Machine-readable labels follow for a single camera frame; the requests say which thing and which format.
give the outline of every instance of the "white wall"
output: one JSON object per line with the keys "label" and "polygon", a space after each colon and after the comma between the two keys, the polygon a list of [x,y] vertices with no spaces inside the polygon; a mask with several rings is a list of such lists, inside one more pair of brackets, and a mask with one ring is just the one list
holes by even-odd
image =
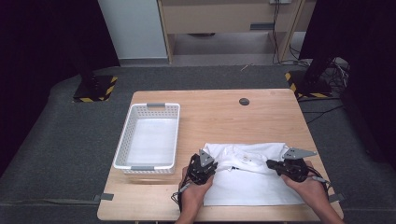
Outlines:
{"label": "white wall", "polygon": [[119,59],[167,58],[157,0],[98,0]]}

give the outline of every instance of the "black curtain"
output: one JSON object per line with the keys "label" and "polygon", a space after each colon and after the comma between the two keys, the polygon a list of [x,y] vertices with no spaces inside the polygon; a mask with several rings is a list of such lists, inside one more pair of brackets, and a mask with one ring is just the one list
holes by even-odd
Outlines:
{"label": "black curtain", "polygon": [[35,124],[50,88],[78,75],[73,52],[53,29],[59,22],[50,19],[44,5],[62,20],[60,28],[78,46],[86,67],[120,66],[97,1],[1,1],[0,174]]}
{"label": "black curtain", "polygon": [[342,95],[366,151],[396,169],[396,1],[318,0],[300,58],[341,57],[350,65]]}

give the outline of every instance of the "wire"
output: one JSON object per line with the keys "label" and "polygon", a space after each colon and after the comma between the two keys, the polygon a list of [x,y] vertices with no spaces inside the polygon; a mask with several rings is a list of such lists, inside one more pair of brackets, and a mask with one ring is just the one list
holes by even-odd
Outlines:
{"label": "wire", "polygon": [[335,107],[335,108],[333,108],[333,109],[326,110],[326,111],[322,111],[322,112],[305,111],[305,112],[303,112],[303,113],[305,113],[305,114],[310,114],[310,113],[311,113],[311,114],[316,114],[316,113],[320,113],[320,115],[317,116],[316,118],[309,120],[309,121],[307,122],[307,124],[309,124],[309,123],[313,122],[314,120],[319,119],[320,117],[322,117],[322,116],[325,115],[326,113],[332,112],[332,111],[334,111],[334,110],[336,110],[336,109],[343,108],[343,107],[344,107],[343,105],[339,105],[339,106],[337,106],[337,107]]}
{"label": "wire", "polygon": [[319,177],[319,178],[320,178],[320,180],[318,180],[317,178],[313,178],[313,179],[318,180],[318,181],[322,184],[323,189],[324,189],[324,191],[325,191],[326,194],[327,194],[327,198],[329,199],[329,189],[332,187],[332,183],[330,183],[330,181],[324,179],[323,176],[320,174],[320,172],[317,171],[314,167],[311,167],[311,166],[306,166],[306,167],[307,167],[308,170],[309,170],[310,172],[312,172],[316,177]]}
{"label": "wire", "polygon": [[290,54],[291,54],[297,61],[299,61],[299,59],[297,58],[297,56],[293,53],[293,50],[292,50],[292,49],[295,50],[295,51],[297,51],[297,52],[299,53],[298,50],[292,48],[292,47],[291,47],[291,44],[289,44]]}
{"label": "wire", "polygon": [[278,61],[278,62],[280,61],[280,60],[279,60],[279,54],[278,54],[278,53],[279,53],[279,48],[278,48],[278,45],[277,45],[277,41],[276,41],[276,32],[275,32],[277,14],[279,13],[279,7],[280,7],[280,2],[279,2],[279,0],[275,0],[274,28],[273,28],[273,32],[272,32],[273,39],[274,39],[274,42],[275,42],[275,48],[274,48],[274,54],[273,54],[273,64],[276,64],[276,63],[275,63],[275,55],[276,55],[277,61]]}
{"label": "wire", "polygon": [[297,59],[297,61],[295,61],[295,60],[280,61],[280,59],[279,59],[279,45],[277,44],[276,31],[275,31],[277,15],[279,14],[279,9],[280,9],[280,1],[279,0],[275,0],[274,28],[273,28],[273,31],[272,31],[272,36],[273,36],[274,43],[275,43],[274,54],[273,54],[273,64],[299,65],[299,66],[303,66],[303,67],[309,66],[309,63],[301,61],[301,60],[298,60],[298,58],[291,52],[291,46],[289,46],[290,47],[290,52],[294,56],[294,58]]}
{"label": "wire", "polygon": [[340,100],[340,97],[317,97],[317,98],[303,98],[297,99],[298,103],[312,102],[312,101],[323,101],[323,100]]}
{"label": "wire", "polygon": [[297,53],[300,53],[299,50],[292,48],[291,45],[289,45],[289,48],[290,48],[290,51],[291,51],[291,50],[294,50],[294,51],[296,51]]}
{"label": "wire", "polygon": [[328,81],[329,86],[332,88],[332,92],[341,94],[347,87],[347,81],[349,79],[349,65],[347,68],[341,66],[336,62],[336,58],[330,62],[330,66],[325,70],[323,76]]}
{"label": "wire", "polygon": [[184,176],[184,179],[183,179],[183,181],[181,182],[181,185],[179,186],[179,189],[177,190],[177,192],[173,193],[172,196],[171,196],[172,201],[174,201],[174,202],[177,203],[177,204],[180,204],[179,201],[178,201],[178,199],[177,199],[177,196],[178,196],[179,194],[181,194],[181,193],[182,193],[182,189],[185,188],[185,187],[186,187],[188,184],[190,184],[190,182],[191,182],[190,178],[188,177],[188,175],[189,175],[189,173],[190,173],[191,163],[192,163],[192,158],[191,158],[190,164],[189,164],[189,166],[188,166],[188,168],[187,168],[186,175]]}
{"label": "wire", "polygon": [[0,202],[0,204],[37,204],[37,203],[53,203],[58,205],[99,205],[100,201],[85,201],[75,199],[35,199],[20,200],[12,202]]}

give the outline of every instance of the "yellow and black hazard tape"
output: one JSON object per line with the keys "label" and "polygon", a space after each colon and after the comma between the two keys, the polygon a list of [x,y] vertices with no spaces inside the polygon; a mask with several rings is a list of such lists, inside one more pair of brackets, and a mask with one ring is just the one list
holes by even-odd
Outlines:
{"label": "yellow and black hazard tape", "polygon": [[331,93],[328,92],[310,92],[310,93],[300,93],[297,90],[297,86],[294,84],[292,78],[291,78],[291,74],[290,73],[286,73],[285,74],[286,80],[288,81],[288,84],[290,86],[290,89],[294,92],[294,95],[296,96],[296,98],[302,98],[302,97],[332,97]]}
{"label": "yellow and black hazard tape", "polygon": [[117,77],[113,77],[111,79],[111,82],[109,84],[109,87],[107,88],[106,95],[98,97],[98,98],[90,98],[90,97],[80,97],[80,98],[74,98],[75,103],[79,102],[95,102],[95,101],[108,101],[108,98],[110,98],[111,92],[114,90],[114,86],[116,85]]}

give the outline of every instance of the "human hand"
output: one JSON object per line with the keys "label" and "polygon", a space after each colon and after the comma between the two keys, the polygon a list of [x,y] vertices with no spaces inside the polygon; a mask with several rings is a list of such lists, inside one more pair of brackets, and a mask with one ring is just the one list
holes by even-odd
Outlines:
{"label": "human hand", "polygon": [[[311,161],[306,161],[305,163],[313,168]],[[344,223],[330,205],[322,184],[309,177],[313,175],[313,173],[309,173],[308,178],[301,183],[295,182],[285,175],[281,175],[281,177],[286,185],[294,189],[304,202],[314,210],[322,223]]]}
{"label": "human hand", "polygon": [[[184,167],[182,171],[182,181],[187,174],[188,167]],[[182,209],[180,217],[176,223],[193,223],[195,220],[199,209],[201,208],[206,192],[210,189],[213,184],[214,176],[210,176],[209,179],[203,185],[196,185],[190,183],[190,185],[183,191],[183,197],[181,197]]]}
{"label": "human hand", "polygon": [[[305,162],[307,166],[313,167],[311,161]],[[290,188],[294,189],[309,206],[313,206],[318,202],[327,202],[327,195],[324,191],[322,184],[309,176],[314,175],[313,173],[308,174],[308,178],[304,182],[296,182],[288,178],[286,175],[282,175],[283,181]]]}

